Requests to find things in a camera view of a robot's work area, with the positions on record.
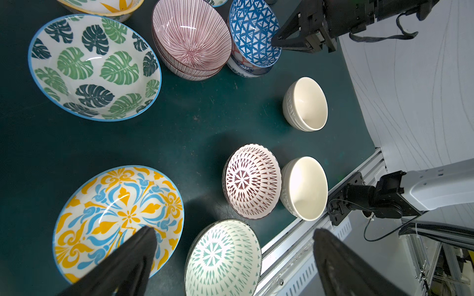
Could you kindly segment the green lattice pattern bowl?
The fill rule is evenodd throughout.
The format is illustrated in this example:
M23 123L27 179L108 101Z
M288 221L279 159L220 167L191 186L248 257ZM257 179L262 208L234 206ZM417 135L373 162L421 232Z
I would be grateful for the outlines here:
M187 296L253 296L260 280L262 250L249 224L226 219L210 224L186 259Z

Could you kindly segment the yellow blue floral bowl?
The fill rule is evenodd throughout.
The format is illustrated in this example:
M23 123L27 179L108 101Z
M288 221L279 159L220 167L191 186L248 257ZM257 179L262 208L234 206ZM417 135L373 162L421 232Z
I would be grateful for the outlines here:
M158 244L154 276L174 253L184 224L183 199L170 178L148 166L112 168L84 183L63 206L53 233L56 266L74 284L148 226Z

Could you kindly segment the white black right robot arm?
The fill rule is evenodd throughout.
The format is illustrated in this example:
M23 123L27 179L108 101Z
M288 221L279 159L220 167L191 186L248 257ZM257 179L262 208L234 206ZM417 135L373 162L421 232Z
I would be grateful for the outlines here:
M434 1L302 1L272 38L284 50L314 53L326 46L335 51L336 39L348 34L358 43L376 43L376 37L361 37L375 21L416 15L425 20ZM437 208L466 204L474 199L474 162L420 171L397 171L384 175L375 186L345 182L331 194L327 211L338 225L352 211L377 218L407 221L400 234L421 234L446 245L473 250L472 229L444 223L420 223L419 218Z

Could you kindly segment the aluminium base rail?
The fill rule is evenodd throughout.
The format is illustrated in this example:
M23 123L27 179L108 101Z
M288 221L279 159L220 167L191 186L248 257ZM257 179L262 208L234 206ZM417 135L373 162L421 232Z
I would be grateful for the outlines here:
M305 222L296 218L262 248L262 270L255 291L256 296L270 296L278 285L278 279L290 266L315 229L328 229L340 240L344 240L352 231L350 222L333 226L327 213L314 222Z

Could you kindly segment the yellow flower leaf bowl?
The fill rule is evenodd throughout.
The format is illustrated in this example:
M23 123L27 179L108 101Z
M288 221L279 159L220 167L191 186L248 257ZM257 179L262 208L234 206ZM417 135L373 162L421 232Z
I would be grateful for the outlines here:
M128 20L144 0L58 0L73 14L91 14L118 22Z

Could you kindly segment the white vented strip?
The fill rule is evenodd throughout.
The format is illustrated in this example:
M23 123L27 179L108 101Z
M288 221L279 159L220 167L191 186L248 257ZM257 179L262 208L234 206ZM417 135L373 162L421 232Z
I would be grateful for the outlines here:
M290 266L279 277L278 285L271 296L299 296L308 284L318 276L314 257L314 240L312 234Z

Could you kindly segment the blue floral small bowl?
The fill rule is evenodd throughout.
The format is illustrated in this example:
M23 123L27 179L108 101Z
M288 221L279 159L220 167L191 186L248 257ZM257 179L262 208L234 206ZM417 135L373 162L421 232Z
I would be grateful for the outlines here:
M232 45L232 53L230 58L228 59L227 65L232 72L245 78L257 78L263 76L269 73L269 71L271 71L271 69L273 68L272 66L258 67L251 64L242 56L242 54L234 44Z

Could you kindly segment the pink striped bowl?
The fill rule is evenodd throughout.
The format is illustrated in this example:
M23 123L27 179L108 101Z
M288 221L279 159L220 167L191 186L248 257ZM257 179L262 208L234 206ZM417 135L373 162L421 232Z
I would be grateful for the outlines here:
M171 71L173 72L175 75L185 79L185 80L190 80L190 81L202 81L202 80L207 80L215 75L217 75L219 73L219 71L222 70L222 67L219 68L218 70L212 72L211 74L209 75L190 75L190 74L186 74L185 72L177 69L175 66L173 66L169 60L164 56L164 53L163 51L161 50L161 48L156 45L156 48L158 50L158 55L160 57L160 59L163 61L163 63L166 65L166 67Z
M206 1L160 0L154 6L152 23L158 47L183 72L209 76L230 58L230 31Z

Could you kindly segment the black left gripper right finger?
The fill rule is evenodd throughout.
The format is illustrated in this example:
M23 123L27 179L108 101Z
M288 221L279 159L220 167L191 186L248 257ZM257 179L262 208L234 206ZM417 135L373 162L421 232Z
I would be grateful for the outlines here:
M314 258L327 296L404 296L329 230L314 231Z

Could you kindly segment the blue triangle pattern bowl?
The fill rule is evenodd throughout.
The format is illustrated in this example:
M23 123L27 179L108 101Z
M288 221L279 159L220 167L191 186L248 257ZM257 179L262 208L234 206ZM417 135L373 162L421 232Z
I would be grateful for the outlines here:
M245 66L268 68L278 61L281 48L272 45L272 38L280 25L265 1L233 1L228 25Z

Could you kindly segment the cream plain bowl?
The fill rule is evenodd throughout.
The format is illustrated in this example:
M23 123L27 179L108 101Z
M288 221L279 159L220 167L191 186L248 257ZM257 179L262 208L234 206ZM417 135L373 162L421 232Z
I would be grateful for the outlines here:
M300 131L321 130L328 120L326 96L310 77L302 77L288 88L282 107L286 121Z
M326 209L328 183L324 169L309 156L288 162L281 170L280 201L295 217L318 220Z

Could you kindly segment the green monstera leaf bowl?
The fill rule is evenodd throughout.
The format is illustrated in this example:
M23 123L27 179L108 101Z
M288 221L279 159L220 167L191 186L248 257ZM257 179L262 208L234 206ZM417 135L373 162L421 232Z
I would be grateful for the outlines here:
M55 105L97 122L141 115L162 87L158 57L139 33L88 14L59 17L41 27L30 42L28 66Z

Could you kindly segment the maroon lattice pattern bowl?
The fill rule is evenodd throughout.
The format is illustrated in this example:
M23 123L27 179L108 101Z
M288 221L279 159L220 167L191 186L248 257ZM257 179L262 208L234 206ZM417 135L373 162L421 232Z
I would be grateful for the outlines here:
M229 156L222 173L224 196L241 217L259 220L276 207L281 170L274 154L260 144L247 144Z

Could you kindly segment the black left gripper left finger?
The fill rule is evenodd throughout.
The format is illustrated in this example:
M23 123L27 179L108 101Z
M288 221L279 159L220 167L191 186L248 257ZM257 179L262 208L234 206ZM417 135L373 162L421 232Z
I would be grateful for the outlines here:
M144 226L61 296L143 296L158 246L154 229Z

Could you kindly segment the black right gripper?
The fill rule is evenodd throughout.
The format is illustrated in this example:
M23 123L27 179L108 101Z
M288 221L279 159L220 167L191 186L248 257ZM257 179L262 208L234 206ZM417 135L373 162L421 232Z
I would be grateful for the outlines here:
M315 53L337 49L337 38L374 23L376 1L301 1L272 38L283 50Z

